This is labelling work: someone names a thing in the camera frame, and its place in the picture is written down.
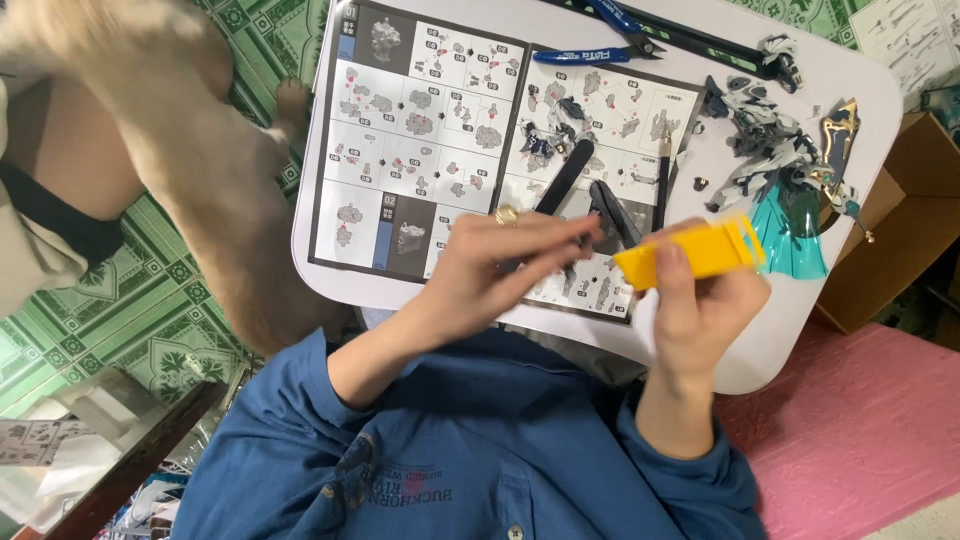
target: person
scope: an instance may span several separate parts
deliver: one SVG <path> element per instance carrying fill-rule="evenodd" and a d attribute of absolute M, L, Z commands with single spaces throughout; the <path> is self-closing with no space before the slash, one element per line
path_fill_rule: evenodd
<path fill-rule="evenodd" d="M 751 268 L 695 282 L 663 235 L 701 221 L 647 240 L 661 240 L 658 357 L 621 390 L 488 329 L 591 256 L 571 239 L 600 238 L 598 218 L 461 217 L 394 316 L 337 350 L 317 331 L 240 392 L 172 539 L 764 537 L 750 466 L 711 406 L 713 369 L 770 288 Z"/>
<path fill-rule="evenodd" d="M 0 17 L 6 3 L 0 1 Z M 227 96 L 233 56 L 210 23 L 193 62 Z M 79 81 L 0 56 L 0 318 L 38 290 L 77 284 L 124 242 L 120 215 L 145 188 L 112 115 Z"/>

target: pink mat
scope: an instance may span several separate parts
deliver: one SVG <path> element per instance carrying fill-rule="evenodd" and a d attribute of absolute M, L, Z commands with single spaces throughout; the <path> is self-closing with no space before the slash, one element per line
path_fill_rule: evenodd
<path fill-rule="evenodd" d="M 808 324 L 762 390 L 717 400 L 771 540 L 859 540 L 960 492 L 960 354 Z"/>

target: hand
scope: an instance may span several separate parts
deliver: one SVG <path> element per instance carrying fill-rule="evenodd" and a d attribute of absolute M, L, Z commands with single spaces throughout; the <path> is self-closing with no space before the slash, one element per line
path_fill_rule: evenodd
<path fill-rule="evenodd" d="M 431 332 L 435 347 L 473 335 L 551 273 L 589 259 L 589 245 L 572 243 L 585 233 L 593 242 L 603 239 L 597 216 L 564 221 L 530 212 L 519 216 L 516 227 L 508 227 L 492 216 L 465 215 L 453 225 L 433 277 L 400 313 Z M 498 269 L 510 260 L 525 265 L 513 273 Z"/>
<path fill-rule="evenodd" d="M 651 234 L 644 242 L 704 223 L 700 218 L 688 219 Z M 752 267 L 694 281 L 684 250 L 668 242 L 657 248 L 657 281 L 658 366 L 673 382 L 702 382 L 712 388 L 713 369 L 767 303 L 770 284 Z"/>

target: white table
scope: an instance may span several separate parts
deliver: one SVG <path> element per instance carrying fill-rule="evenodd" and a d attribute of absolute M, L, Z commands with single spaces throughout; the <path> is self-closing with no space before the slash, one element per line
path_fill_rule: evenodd
<path fill-rule="evenodd" d="M 626 45 L 623 37 L 600 20 L 576 12 L 549 6 L 537 0 L 380 0 L 399 9 L 459 23 L 472 28 L 517 37 L 563 49 L 592 49 Z M 771 97 L 781 110 L 803 121 L 804 129 L 820 141 L 819 120 L 812 118 L 813 106 L 824 113 L 841 100 L 855 97 L 863 124 L 852 150 L 845 181 L 859 188 L 865 198 L 889 152 L 900 127 L 902 98 L 893 76 L 882 66 L 834 43 L 787 27 L 722 0 L 627 0 L 627 4 L 745 45 L 760 43 L 766 37 L 786 32 L 800 44 L 799 66 L 806 87 L 787 94 L 777 83 L 769 83 Z M 672 50 L 663 61 L 632 61 L 632 69 L 662 75 L 670 79 L 702 84 L 712 75 L 722 85 L 733 69 L 684 51 Z M 324 40 L 318 82 L 325 87 L 329 41 Z M 314 114 L 322 117 L 323 96 L 314 104 Z M 735 134 L 730 120 L 705 119 L 707 130 L 692 137 L 689 150 L 695 156 L 680 171 L 667 209 L 667 223 L 689 216 L 709 214 L 704 203 L 741 162 L 734 158 L 727 139 Z M 315 171 L 323 149 L 319 145 L 321 122 L 311 125 L 307 142 L 305 171 Z M 297 216 L 293 232 L 294 258 L 300 274 L 314 289 L 328 298 L 364 307 L 397 309 L 415 296 L 422 285 L 400 282 L 358 272 L 336 270 L 308 263 L 311 211 L 315 182 L 308 175 L 300 183 Z M 703 192 L 692 187 L 694 177 L 710 180 Z M 742 201 L 735 209 L 749 209 Z M 824 260 L 828 267 L 836 261 L 852 220 L 841 218 L 822 236 Z M 798 281 L 784 275 L 770 276 L 773 295 L 764 310 L 736 340 L 716 372 L 716 389 L 721 393 L 741 394 L 759 389 L 780 371 L 800 335 L 820 294 L 824 280 Z M 657 305 L 656 294 L 636 306 L 633 327 L 580 317 L 556 310 L 518 306 L 500 320 L 525 328 L 562 335 L 602 347 L 643 363 L 651 361 L 652 324 Z"/>

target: blue shirt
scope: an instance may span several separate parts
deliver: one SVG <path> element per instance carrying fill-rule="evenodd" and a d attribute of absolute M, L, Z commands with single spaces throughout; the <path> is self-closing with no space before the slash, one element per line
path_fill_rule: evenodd
<path fill-rule="evenodd" d="M 756 484 L 719 425 L 658 454 L 617 394 L 499 330 L 424 355 L 370 412 L 330 386 L 317 331 L 240 392 L 173 540 L 764 538 Z"/>

